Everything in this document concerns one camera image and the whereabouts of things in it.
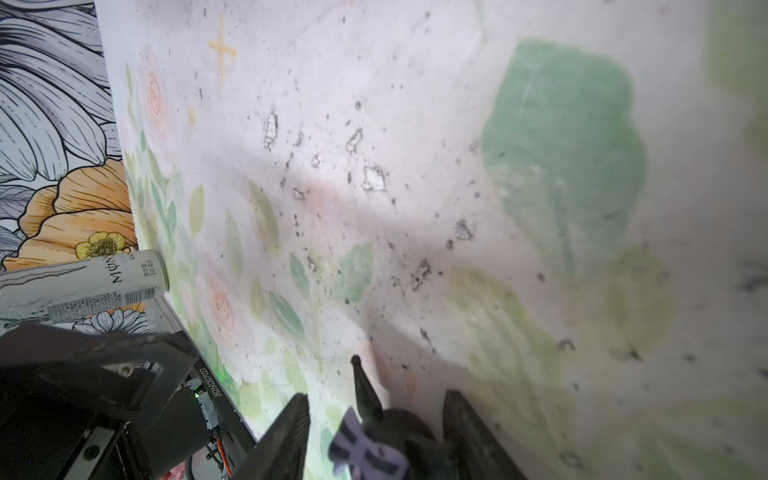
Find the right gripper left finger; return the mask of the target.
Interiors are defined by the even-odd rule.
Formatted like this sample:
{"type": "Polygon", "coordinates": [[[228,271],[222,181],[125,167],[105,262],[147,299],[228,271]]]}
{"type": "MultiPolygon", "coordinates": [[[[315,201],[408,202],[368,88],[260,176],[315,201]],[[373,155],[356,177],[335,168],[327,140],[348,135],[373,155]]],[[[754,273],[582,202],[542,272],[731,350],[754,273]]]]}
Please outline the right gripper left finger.
{"type": "Polygon", "coordinates": [[[234,480],[302,480],[310,433],[308,396],[295,394],[234,471],[234,480]]]}

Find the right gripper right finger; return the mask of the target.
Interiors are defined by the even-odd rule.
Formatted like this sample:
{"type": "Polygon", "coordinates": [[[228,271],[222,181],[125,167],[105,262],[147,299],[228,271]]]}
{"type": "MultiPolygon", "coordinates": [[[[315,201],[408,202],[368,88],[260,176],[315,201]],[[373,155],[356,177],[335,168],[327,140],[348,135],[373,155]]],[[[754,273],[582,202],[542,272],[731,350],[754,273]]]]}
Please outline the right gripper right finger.
{"type": "Polygon", "coordinates": [[[526,479],[466,397],[457,390],[448,390],[445,394],[443,435],[451,446],[457,479],[526,479]]]}

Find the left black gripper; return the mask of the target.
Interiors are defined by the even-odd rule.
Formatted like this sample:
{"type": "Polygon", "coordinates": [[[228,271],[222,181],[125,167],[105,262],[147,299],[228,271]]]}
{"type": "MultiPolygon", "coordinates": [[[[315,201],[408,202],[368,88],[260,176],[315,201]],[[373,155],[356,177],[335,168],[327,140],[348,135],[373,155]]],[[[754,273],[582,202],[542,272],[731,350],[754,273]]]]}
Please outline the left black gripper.
{"type": "Polygon", "coordinates": [[[232,473],[255,444],[184,333],[26,325],[1,339],[5,479],[158,479],[201,449],[232,473]]]}

